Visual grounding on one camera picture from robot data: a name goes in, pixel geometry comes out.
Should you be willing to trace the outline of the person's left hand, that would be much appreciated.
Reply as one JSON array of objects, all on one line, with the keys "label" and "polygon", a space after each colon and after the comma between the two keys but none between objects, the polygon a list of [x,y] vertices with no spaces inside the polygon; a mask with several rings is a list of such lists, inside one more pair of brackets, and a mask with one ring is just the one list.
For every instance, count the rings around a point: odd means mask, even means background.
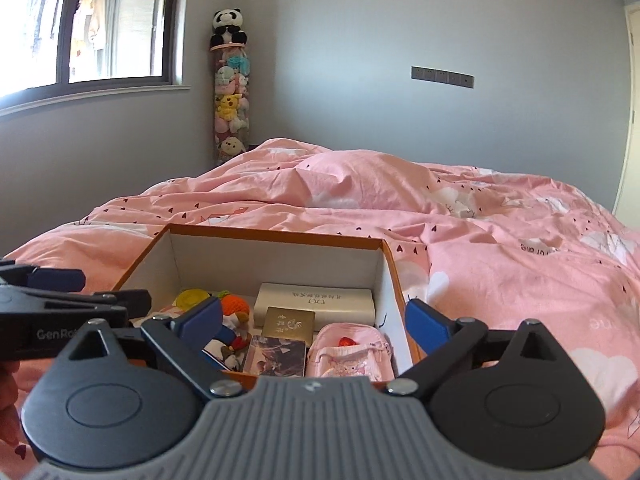
[{"label": "person's left hand", "polygon": [[19,362],[2,362],[0,373],[0,437],[9,446],[17,446],[21,423],[15,404],[18,388],[14,375],[20,369]]}]

